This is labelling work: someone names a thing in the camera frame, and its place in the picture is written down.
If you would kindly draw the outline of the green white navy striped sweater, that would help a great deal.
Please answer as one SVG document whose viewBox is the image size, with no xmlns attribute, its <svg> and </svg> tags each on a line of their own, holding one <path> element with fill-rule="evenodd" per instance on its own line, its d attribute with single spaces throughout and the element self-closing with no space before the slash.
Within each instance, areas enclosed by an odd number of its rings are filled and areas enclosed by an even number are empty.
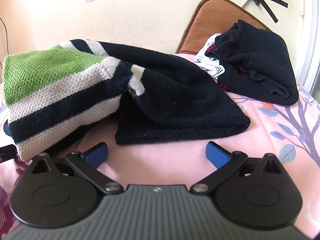
<svg viewBox="0 0 320 240">
<path fill-rule="evenodd" d="M 6 56 L 3 99 L 4 131 L 25 162 L 67 148 L 112 114 L 119 145 L 225 138 L 250 124 L 194 63 L 92 40 Z"/>
</svg>

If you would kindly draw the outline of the pink floral bed sheet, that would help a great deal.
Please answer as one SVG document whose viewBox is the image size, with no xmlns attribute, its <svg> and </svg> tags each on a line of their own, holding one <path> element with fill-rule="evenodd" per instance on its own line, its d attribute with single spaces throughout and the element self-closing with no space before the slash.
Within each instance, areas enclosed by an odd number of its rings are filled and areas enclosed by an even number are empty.
<svg viewBox="0 0 320 240">
<path fill-rule="evenodd" d="M 305 239 L 294 225 L 302 197 L 279 157 L 243 152 L 258 149 L 247 129 L 208 140 L 231 161 L 190 188 L 124 189 L 82 153 L 40 153 L 11 195 L 18 226 L 7 239 Z"/>
</svg>

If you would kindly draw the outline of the white patterned garment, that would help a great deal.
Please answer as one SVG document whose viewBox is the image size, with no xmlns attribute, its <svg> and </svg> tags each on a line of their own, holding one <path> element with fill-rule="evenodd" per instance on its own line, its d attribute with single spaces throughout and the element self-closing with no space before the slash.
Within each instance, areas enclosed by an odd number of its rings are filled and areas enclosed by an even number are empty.
<svg viewBox="0 0 320 240">
<path fill-rule="evenodd" d="M 220 35 L 220 33 L 216 33 L 208 38 L 204 46 L 196 54 L 193 60 L 194 64 L 196 64 L 216 80 L 225 72 L 224 66 L 222 66 L 218 58 L 212 54 L 212 50 L 215 47 L 215 38 Z"/>
</svg>

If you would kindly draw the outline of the black folded garment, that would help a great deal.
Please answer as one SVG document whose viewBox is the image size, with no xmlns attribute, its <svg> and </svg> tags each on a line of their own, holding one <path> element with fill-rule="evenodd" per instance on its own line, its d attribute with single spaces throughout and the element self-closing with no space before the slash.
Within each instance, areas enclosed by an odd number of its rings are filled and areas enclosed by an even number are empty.
<svg viewBox="0 0 320 240">
<path fill-rule="evenodd" d="M 299 99 L 284 40 L 267 29 L 238 20 L 205 52 L 225 69 L 217 84 L 228 92 L 291 106 Z"/>
</svg>

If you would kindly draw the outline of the brown perforated headboard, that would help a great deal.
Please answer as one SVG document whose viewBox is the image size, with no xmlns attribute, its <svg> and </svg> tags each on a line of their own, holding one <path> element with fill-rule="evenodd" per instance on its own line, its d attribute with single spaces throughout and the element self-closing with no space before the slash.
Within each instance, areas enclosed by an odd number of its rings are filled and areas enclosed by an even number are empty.
<svg viewBox="0 0 320 240">
<path fill-rule="evenodd" d="M 196 7 L 176 53 L 195 55 L 213 34 L 222 34 L 238 20 L 268 29 L 260 20 L 230 0 L 202 0 Z"/>
</svg>

